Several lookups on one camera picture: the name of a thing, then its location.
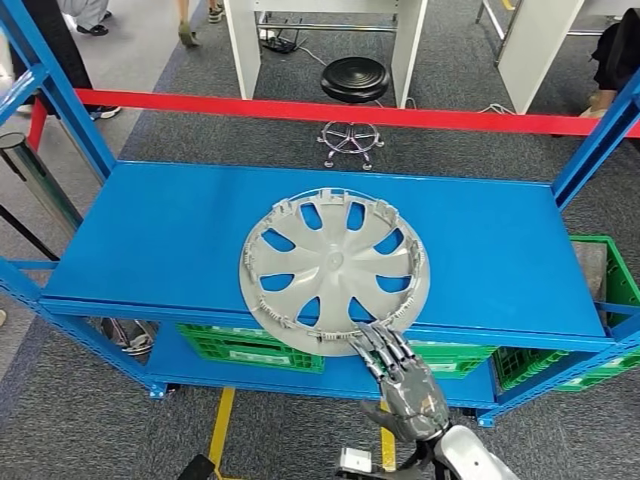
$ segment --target stool seat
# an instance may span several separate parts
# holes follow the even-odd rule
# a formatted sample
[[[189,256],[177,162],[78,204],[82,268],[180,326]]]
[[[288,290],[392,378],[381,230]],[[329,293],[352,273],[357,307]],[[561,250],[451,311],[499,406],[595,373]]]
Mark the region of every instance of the stool seat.
[[[327,95],[345,103],[377,100],[386,92],[390,78],[383,65],[364,57],[346,57],[327,65],[320,85]]]

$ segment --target lower shelf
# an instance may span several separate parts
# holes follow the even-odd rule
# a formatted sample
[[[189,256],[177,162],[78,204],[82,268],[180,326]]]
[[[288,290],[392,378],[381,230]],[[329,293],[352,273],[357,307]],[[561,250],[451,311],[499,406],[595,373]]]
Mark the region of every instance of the lower shelf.
[[[452,407],[493,408],[495,382],[485,361],[460,380],[438,380]],[[173,324],[163,324],[146,365],[152,379],[164,383],[236,387],[269,392],[378,399],[376,383],[357,357],[326,358],[323,373],[301,373],[252,365],[204,360]]]

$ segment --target blue metal shelf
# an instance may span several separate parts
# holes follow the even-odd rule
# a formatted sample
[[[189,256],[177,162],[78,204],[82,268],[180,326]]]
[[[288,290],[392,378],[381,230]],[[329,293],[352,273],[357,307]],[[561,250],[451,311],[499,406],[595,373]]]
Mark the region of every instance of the blue metal shelf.
[[[42,304],[66,314],[82,306],[94,314],[92,302],[126,305],[149,320],[153,314],[145,307],[208,312],[202,321],[254,326],[237,280],[245,236],[269,205],[327,185],[383,198],[423,239],[432,288],[417,332],[482,331],[485,344],[501,342],[503,331],[537,334],[540,348],[610,342],[550,188],[497,180],[119,164],[53,272]],[[251,194],[257,191],[259,201]]]
[[[423,241],[432,290],[409,338],[564,349],[572,353],[499,394],[488,361],[440,382],[480,425],[640,348],[640,313],[605,332],[562,224],[562,211],[640,118],[637,72],[552,184],[167,163],[117,163],[20,1],[0,0],[2,28],[30,73],[0,104],[7,118],[40,88],[106,183],[45,288],[0,257],[0,291],[144,385],[168,383],[377,398],[357,358],[328,358],[320,375],[209,362],[176,322],[256,327],[240,294],[245,236],[269,206],[334,186],[384,199]],[[147,365],[122,352],[86,316],[160,322]]]
[[[496,406],[490,360],[461,380],[438,380],[451,406]],[[340,398],[378,399],[375,381],[358,357],[326,358],[324,373],[303,373],[204,360],[171,324],[163,324],[146,371],[158,381]]]

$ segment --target table leg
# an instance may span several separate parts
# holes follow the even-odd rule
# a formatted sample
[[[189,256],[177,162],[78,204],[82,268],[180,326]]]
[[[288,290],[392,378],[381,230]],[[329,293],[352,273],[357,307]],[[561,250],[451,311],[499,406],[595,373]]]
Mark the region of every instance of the table leg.
[[[400,0],[398,31],[391,60],[391,73],[398,108],[405,108],[409,96],[411,74],[416,62],[427,0]]]
[[[515,112],[528,110],[583,2],[521,0],[498,57]]]
[[[226,0],[226,23],[231,37],[231,48],[240,96],[251,99],[256,88],[260,66],[254,2],[251,0]]]

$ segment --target stool base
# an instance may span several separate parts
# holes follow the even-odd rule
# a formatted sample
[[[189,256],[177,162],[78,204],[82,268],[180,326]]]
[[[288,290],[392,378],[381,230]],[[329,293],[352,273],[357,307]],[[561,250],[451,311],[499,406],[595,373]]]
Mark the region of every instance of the stool base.
[[[327,161],[325,162],[327,168],[334,166],[333,157],[336,153],[347,153],[362,155],[365,160],[362,169],[371,170],[372,165],[368,152],[374,147],[384,145],[384,142],[380,141],[380,133],[376,127],[365,123],[329,122],[320,132],[318,141],[327,145],[331,150]]]

